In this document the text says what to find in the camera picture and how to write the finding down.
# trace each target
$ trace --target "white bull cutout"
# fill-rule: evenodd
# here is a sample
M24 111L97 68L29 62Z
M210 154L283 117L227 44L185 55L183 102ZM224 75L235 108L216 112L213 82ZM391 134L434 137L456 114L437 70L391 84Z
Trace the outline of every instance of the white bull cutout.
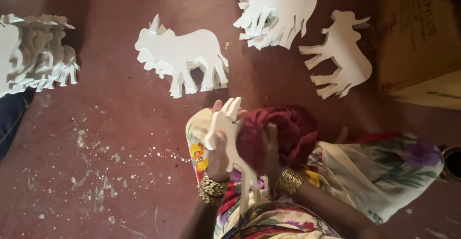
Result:
M170 93L173 98L182 96L182 84L186 93L196 93L190 71L199 67L203 73L200 91L227 88L229 63L221 54L218 39L209 30L201 29L183 36L160 25L158 14L149 29L143 28L135 44L138 61L144 69L155 69L160 78L171 75Z

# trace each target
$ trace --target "woman's right hand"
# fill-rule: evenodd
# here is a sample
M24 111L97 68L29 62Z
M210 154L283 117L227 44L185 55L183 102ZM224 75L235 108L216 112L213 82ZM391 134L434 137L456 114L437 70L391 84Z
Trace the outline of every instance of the woman's right hand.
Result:
M275 187L285 167L279 160L279 143L277 141L277 125L267 123L262 131L264 149L264 174L269 178L269 186Z

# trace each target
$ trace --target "yellow flower print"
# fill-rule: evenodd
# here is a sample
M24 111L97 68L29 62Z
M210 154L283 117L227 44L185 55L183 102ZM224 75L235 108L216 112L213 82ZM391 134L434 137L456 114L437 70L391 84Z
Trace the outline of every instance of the yellow flower print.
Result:
M316 187L320 186L320 181L319 181L319 174L315 172L311 172L308 170L305 170L305 173L309 176L309 183L312 185L315 185Z
M201 172L201 171L204 171L207 166L208 166L208 158L205 158L201 161L197 161L197 166L195 166L195 169L198 172Z
M190 157L192 157L192 159L194 159L194 160L199 159L199 157L203 155L203 145L202 145L202 143L199 143L199 144L194 144L193 143L189 148L189 153L190 153Z

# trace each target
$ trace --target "woman's left hand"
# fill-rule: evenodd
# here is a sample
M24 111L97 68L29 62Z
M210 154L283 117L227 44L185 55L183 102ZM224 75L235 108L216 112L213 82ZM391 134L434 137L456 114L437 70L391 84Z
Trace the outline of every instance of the woman's left hand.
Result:
M220 111L223 108L223 103L221 100L217 100L213 106L213 113ZM237 120L245 118L248 111L239 109L237 113ZM210 179L216 182L227 181L231 174L226 171L227 166L229 165L229 159L226 154L226 145L227 145L227 136L224 131L220 129L215 130L216 137L218 138L217 146L215 150L208 151L208 167L206 173Z

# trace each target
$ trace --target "gold bangle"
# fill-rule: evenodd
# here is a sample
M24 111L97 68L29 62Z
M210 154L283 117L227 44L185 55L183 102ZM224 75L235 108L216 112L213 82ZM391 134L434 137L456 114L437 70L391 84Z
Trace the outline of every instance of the gold bangle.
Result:
M286 168L279 177L279 188L289 195L293 195L303 185L304 179L301 174Z
M199 197L205 203L215 206L221 206L221 201L223 200L223 197L210 197L210 195L206 194L202 188L200 188Z
M210 179L206 172L203 174L203 178L200 182L200 189L204 191L206 194L213 197L222 197L226 192L226 188L227 182L218 183Z

